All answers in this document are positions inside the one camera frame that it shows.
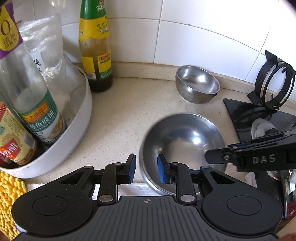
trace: speckled countertop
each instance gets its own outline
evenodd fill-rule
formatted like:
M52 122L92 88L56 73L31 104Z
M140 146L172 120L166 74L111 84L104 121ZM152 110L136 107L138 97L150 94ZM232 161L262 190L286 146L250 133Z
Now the speckled countertop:
M115 78L111 89L93 93L90 123L77 149L52 171L26 183L47 183L86 165L103 169L112 162L125 162L130 153L138 157L148 129L160 118L178 112L203 115L220 129L227 144L237 143L224 98L250 102L245 93L221 89L210 102L197 105L179 95L174 81ZM295 109L286 106L281 111L296 115ZM236 172L233 165L228 165L226 173L244 180L245 174ZM134 182L144 182L138 161Z

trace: yellow sponge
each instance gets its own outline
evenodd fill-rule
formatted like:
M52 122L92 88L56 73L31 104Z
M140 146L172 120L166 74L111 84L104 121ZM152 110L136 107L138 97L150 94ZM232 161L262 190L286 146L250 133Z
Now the yellow sponge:
M11 215L12 205L26 192L27 187L22 180L0 171L0 230L9 240L19 235Z

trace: bottle neck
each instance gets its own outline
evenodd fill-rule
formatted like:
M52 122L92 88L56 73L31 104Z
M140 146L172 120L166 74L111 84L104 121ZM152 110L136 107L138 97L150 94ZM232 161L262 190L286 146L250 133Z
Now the bottle neck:
M82 0L80 18L94 19L106 15L104 0Z

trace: gas stove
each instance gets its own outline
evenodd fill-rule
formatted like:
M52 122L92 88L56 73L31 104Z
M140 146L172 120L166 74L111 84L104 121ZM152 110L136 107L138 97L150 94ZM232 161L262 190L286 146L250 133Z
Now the gas stove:
M248 142L266 134L285 131L295 126L296 116L237 100L224 99L240 142ZM296 208L295 184L290 182L292 170L255 172L257 188L281 201L283 218L291 217Z
M267 110L262 106L238 100L224 99L223 102L240 142L252 140L251 127L256 119L269 121L279 131L291 128L296 123L296 116L279 110Z

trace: metal bowl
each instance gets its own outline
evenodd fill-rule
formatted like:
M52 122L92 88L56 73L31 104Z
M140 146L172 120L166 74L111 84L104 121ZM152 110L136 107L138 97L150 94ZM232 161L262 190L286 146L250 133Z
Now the metal bowl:
M206 118L189 113L171 115L157 122L146 134L140 148L140 171L146 183L159 194L174 195L174 184L163 185L157 170L157 156L164 154L169 163L180 162L190 169L209 165L205 152L225 148L226 142L218 128ZM209 165L221 172L226 164Z
M177 69L176 87L185 100L195 104L209 102L220 90L220 84L214 76L201 68L190 65Z

